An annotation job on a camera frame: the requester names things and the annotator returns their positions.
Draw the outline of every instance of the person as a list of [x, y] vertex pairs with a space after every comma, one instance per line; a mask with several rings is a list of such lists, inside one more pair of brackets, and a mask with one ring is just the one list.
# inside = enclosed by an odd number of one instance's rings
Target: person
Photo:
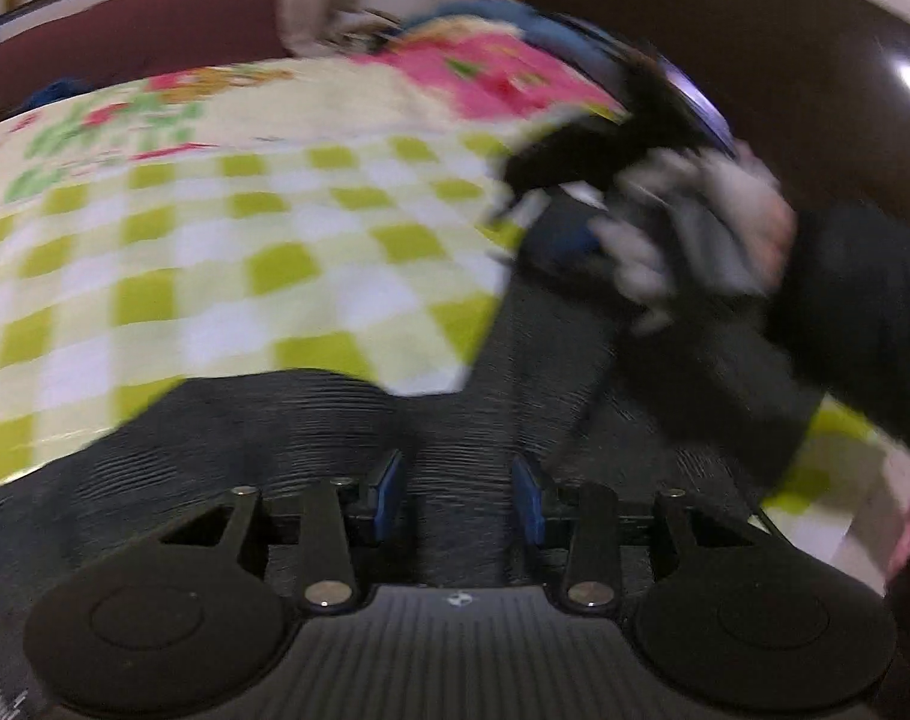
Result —
[[[799, 375], [860, 410], [910, 447], [910, 227], [870, 205], [793, 211], [746, 146], [717, 152], [653, 152], [620, 180], [658, 191], [666, 175], [698, 180], [735, 230], [769, 290], [765, 335], [788, 351]], [[596, 228], [622, 269], [623, 295], [664, 305], [671, 286], [660, 252], [639, 230]], [[910, 664], [910, 560], [887, 599]]]

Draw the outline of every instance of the hand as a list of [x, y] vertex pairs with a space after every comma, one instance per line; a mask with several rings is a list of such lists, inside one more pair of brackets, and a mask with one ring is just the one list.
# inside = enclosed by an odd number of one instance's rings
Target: hand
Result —
[[[717, 151], [657, 149], [623, 170], [617, 181], [626, 196], [643, 204], [662, 203], [672, 189], [698, 191], [740, 240], [764, 290], [778, 287], [795, 235], [795, 215], [771, 172], [748, 146], [740, 145], [737, 161]], [[663, 252], [625, 220], [599, 218], [591, 229], [617, 262], [615, 285], [620, 293], [655, 314], [646, 317], [645, 329], [665, 324], [670, 319], [666, 305], [676, 286]]]

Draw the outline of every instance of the glove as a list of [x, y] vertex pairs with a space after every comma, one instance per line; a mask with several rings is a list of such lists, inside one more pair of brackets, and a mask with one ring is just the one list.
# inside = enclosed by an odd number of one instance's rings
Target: glove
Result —
[[[634, 327], [636, 333], [672, 322], [683, 290], [691, 293], [692, 283], [701, 298], [764, 298], [778, 287], [795, 215], [772, 173], [746, 146], [740, 146], [737, 160], [718, 151], [656, 149], [617, 175], [616, 184], [625, 199], [621, 211], [589, 226], [615, 260], [617, 290], [650, 309]], [[646, 218], [645, 209], [661, 209], [672, 221], [690, 271], [684, 274], [686, 284], [679, 258], [669, 256], [663, 242], [639, 222]], [[692, 295], [684, 296], [690, 304]]]
[[502, 169], [509, 188], [507, 201], [495, 209], [497, 223], [519, 205], [529, 191], [586, 181], [605, 190], [615, 174], [621, 124], [596, 114], [581, 114], [510, 155]]

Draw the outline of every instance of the black object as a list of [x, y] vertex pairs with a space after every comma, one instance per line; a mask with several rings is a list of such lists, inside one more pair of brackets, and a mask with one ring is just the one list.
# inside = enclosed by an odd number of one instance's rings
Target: black object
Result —
[[634, 634], [673, 683], [732, 707], [810, 712], [884, 675], [896, 629], [871, 589], [750, 525], [677, 498], [657, 506], [678, 567], [642, 599]]
[[[401, 474], [380, 467], [375, 477]], [[558, 488], [526, 456], [513, 477], [530, 559], [567, 548], [561, 579], [544, 589], [365, 587], [349, 535], [355, 547], [377, 543], [353, 526], [354, 514], [370, 514], [357, 479], [264, 504], [255, 488], [236, 488], [50, 591], [29, 618], [26, 654], [63, 707], [96, 718], [336, 718], [347, 694], [369, 693], [384, 718], [413, 704], [425, 716], [505, 716], [512, 706], [530, 717], [545, 703], [558, 705], [552, 716], [595, 716], [580, 709], [586, 701], [732, 716], [684, 693], [740, 712], [842, 707], [845, 718], [845, 704], [884, 675], [895, 628], [881, 599], [782, 539], [684, 490], [622, 504], [605, 485]], [[298, 581], [284, 599], [258, 577], [268, 544], [294, 533]], [[634, 614], [622, 608], [625, 545], [650, 550], [658, 580]], [[633, 635], [668, 683], [634, 654]], [[492, 678], [508, 668], [500, 656], [520, 669], [514, 680]], [[483, 688], [492, 693], [472, 697]]]
[[[727, 127], [720, 136], [718, 122], [707, 124], [717, 112], [677, 68], [641, 52], [619, 58], [625, 62], [623, 101], [629, 117], [612, 122], [586, 114], [512, 154], [502, 175], [511, 200], [493, 220], [504, 217], [535, 189], [585, 181], [607, 191], [617, 172], [639, 162], [653, 148], [707, 146], [734, 155]], [[698, 106], [693, 98], [700, 101]]]
[[[324, 480], [269, 508], [256, 488], [233, 488], [43, 596], [26, 656], [60, 702], [91, 716], [175, 716], [231, 697], [276, 664], [303, 613], [360, 600], [346, 525], [355, 546], [377, 547], [388, 528], [372, 521], [394, 521], [408, 460], [391, 446], [367, 479]], [[293, 606], [262, 579], [269, 544], [295, 541]]]
[[895, 623], [881, 599], [777, 534], [684, 490], [652, 509], [619, 507], [598, 485], [558, 488], [531, 457], [514, 459], [513, 479], [530, 547], [569, 545], [556, 590], [567, 608], [579, 610], [576, 583], [600, 583], [610, 598], [596, 589], [580, 611], [610, 611], [620, 596], [612, 544], [650, 548], [657, 581], [631, 630], [675, 685], [751, 712], [813, 712], [864, 693], [892, 661]]
[[[646, 309], [631, 303], [616, 288], [615, 260], [601, 250], [588, 228], [605, 215], [579, 202], [562, 187], [544, 190], [548, 205], [529, 228], [519, 250], [519, 266], [532, 269], [558, 288], [621, 307], [627, 316], [641, 317]], [[677, 322], [703, 335], [719, 322], [761, 324], [764, 292], [740, 257], [740, 243], [702, 199], [681, 193], [668, 204], [642, 206], [621, 199], [617, 189], [607, 192], [622, 218], [645, 230], [665, 256], [675, 293], [665, 308]]]

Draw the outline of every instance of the blue cloth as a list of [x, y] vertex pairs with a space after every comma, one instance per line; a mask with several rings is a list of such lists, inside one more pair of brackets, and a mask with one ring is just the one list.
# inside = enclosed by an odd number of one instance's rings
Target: blue cloth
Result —
[[15, 113], [26, 113], [35, 108], [40, 108], [42, 105], [57, 103], [58, 100], [67, 100], [91, 91], [92, 88], [84, 81], [79, 81], [79, 79], [60, 79], [31, 95]]
[[522, 31], [525, 31], [533, 18], [541, 18], [535, 8], [515, 0], [456, 0], [443, 2], [428, 13], [413, 16], [402, 22], [399, 32], [406, 32], [442, 16], [478, 16], [482, 19], [513, 23]]
[[588, 76], [616, 100], [624, 97], [622, 66], [586, 35], [579, 34], [562, 23], [540, 17], [525, 31], [525, 42], [557, 56]]

